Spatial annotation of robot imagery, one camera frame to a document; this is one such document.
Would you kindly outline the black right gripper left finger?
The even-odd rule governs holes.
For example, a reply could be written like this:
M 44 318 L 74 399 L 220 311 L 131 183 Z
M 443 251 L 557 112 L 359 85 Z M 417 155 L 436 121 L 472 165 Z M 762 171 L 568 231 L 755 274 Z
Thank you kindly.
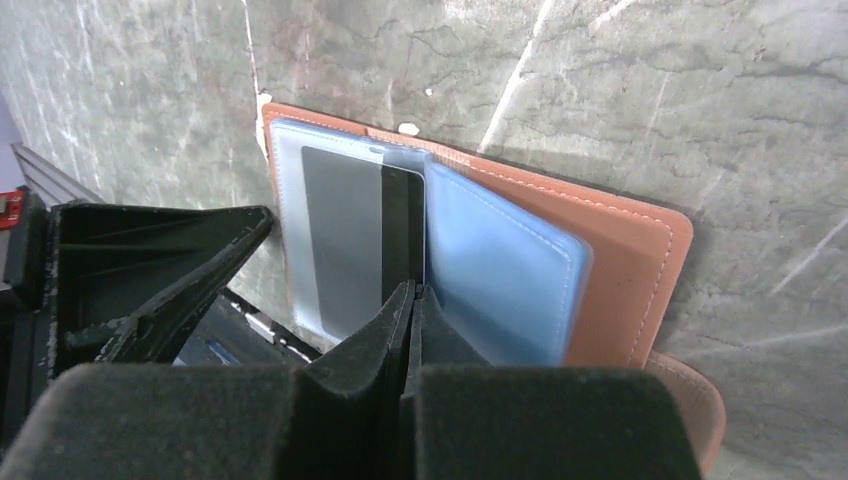
M 89 364 L 41 397 L 5 479 L 383 479 L 416 287 L 302 367 Z

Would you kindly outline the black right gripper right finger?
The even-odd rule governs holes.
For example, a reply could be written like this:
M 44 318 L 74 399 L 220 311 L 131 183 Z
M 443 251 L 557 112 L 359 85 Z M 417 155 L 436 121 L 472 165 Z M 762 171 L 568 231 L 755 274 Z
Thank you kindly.
M 633 369 L 496 367 L 417 290 L 401 479 L 697 479 L 669 389 Z

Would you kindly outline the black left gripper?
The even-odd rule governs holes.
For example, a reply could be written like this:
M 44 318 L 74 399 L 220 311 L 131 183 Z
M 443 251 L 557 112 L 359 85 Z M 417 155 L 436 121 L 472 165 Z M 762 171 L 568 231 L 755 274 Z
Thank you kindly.
M 80 364 L 171 364 L 270 234 L 265 206 L 170 209 L 1 196 L 1 444 Z

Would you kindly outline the brown leather card holder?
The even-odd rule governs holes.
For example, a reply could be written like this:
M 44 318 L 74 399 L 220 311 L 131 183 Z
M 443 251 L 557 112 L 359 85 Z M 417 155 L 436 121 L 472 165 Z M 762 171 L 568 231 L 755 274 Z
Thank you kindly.
M 269 103 L 261 108 L 295 323 L 321 325 L 302 149 L 395 166 L 425 182 L 425 278 L 487 359 L 631 367 L 656 375 L 702 471 L 726 428 L 717 388 L 655 347 L 694 237 L 682 213 L 409 134 Z

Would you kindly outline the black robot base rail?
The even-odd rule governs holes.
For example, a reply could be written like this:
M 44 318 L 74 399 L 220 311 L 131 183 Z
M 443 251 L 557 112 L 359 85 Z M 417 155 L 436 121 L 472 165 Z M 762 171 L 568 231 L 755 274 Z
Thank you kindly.
M 201 318 L 175 366 L 302 366 L 321 353 L 230 289 Z

